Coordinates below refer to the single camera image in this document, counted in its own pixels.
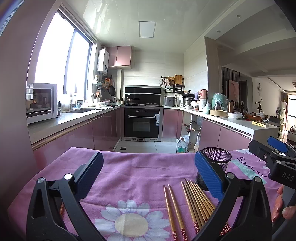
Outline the right human hand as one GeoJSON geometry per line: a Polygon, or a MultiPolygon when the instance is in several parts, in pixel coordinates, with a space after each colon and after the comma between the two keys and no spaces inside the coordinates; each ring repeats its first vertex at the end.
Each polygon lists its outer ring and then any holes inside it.
{"type": "Polygon", "coordinates": [[[282,216],[285,219],[292,219],[295,211],[296,211],[296,206],[288,206],[286,208],[283,208],[283,199],[282,199],[282,194],[283,194],[283,188],[284,186],[281,186],[278,190],[278,197],[275,200],[274,208],[271,214],[271,220],[272,222],[275,222],[280,216],[282,216]]]}

